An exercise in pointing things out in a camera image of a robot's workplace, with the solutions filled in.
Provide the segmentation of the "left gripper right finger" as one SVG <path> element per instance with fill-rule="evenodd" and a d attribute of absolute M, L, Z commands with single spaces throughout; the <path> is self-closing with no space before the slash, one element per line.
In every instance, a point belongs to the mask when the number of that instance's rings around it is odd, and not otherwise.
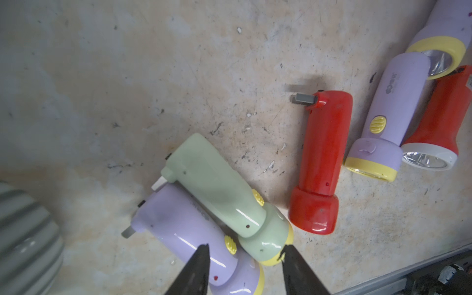
<path fill-rule="evenodd" d="M 330 295 L 293 245 L 285 245 L 281 251 L 285 290 L 288 295 Z"/>

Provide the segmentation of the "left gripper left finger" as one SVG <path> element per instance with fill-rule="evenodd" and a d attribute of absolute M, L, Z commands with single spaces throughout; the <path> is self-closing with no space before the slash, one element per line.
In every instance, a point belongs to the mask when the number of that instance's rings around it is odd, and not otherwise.
<path fill-rule="evenodd" d="M 210 271 L 210 248 L 200 245 L 164 295 L 206 295 Z"/>

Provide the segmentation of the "red flashlight all red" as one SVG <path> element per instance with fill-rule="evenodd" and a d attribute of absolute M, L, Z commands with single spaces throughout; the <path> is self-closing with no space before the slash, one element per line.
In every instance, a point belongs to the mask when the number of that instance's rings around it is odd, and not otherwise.
<path fill-rule="evenodd" d="M 338 90 L 297 93 L 293 103 L 309 114 L 300 176 L 290 197 L 288 217 L 298 228 L 318 235 L 334 232 L 339 212 L 335 195 L 353 108 L 351 94 Z"/>

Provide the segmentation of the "green flashlight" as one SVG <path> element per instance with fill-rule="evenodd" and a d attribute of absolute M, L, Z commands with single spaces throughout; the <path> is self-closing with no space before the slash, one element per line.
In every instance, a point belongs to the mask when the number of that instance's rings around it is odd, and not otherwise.
<path fill-rule="evenodd" d="M 203 135 L 191 135 L 167 157 L 152 190 L 175 182 L 232 229 L 262 265 L 280 263 L 284 247 L 294 242 L 292 225 L 280 210 L 265 202 Z"/>

